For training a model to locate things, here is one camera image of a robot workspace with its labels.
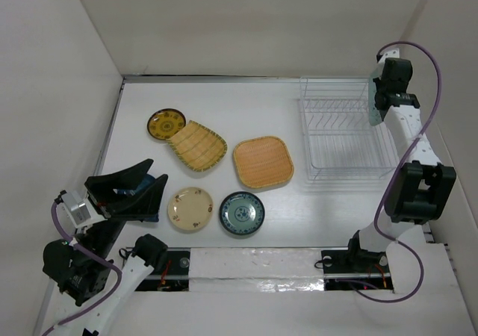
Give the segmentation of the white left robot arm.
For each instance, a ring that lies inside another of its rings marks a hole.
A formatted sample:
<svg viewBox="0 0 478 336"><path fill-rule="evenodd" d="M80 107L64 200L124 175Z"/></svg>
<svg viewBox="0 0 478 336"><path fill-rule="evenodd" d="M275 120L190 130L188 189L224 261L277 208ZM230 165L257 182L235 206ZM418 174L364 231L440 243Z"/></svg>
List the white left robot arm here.
<svg viewBox="0 0 478 336"><path fill-rule="evenodd" d="M62 190L54 199L52 222L60 239L45 246L43 272L74 305L45 335L106 335L139 284L167 265L167 244L151 234L137 239L123 267L108 258L128 221L158 215L168 176L145 184L152 164L147 158L118 172L90 176L85 196Z"/></svg>

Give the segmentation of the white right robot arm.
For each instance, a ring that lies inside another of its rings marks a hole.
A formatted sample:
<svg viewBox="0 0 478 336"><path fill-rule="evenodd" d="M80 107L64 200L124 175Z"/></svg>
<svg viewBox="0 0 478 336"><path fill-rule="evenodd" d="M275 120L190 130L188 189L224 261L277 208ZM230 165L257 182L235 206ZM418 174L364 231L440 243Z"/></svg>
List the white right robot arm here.
<svg viewBox="0 0 478 336"><path fill-rule="evenodd" d="M417 96L407 91L412 75L409 60L379 59L371 101L391 132L400 161L373 222L348 243L344 264L356 272L378 264L388 246L412 226L437 220L456 181L455 169L443 165L432 150Z"/></svg>

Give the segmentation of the light blue divided plate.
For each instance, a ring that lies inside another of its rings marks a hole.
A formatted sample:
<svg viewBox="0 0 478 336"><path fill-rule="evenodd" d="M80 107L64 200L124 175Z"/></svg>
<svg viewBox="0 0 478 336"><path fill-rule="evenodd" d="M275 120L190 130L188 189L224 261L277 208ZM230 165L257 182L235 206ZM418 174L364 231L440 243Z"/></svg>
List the light blue divided plate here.
<svg viewBox="0 0 478 336"><path fill-rule="evenodd" d="M368 120L371 126L377 126L382 122L382 117L375 103L376 84L374 80L379 77L380 72L375 69L368 79Z"/></svg>

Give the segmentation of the green-rimmed bamboo tray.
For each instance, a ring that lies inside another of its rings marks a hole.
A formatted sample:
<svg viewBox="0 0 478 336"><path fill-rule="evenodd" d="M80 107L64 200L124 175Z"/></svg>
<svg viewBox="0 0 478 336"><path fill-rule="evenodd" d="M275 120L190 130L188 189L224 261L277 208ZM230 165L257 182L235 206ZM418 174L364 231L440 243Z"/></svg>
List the green-rimmed bamboo tray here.
<svg viewBox="0 0 478 336"><path fill-rule="evenodd" d="M218 133L193 120L167 142L178 159L194 172L211 169L228 151L226 141Z"/></svg>

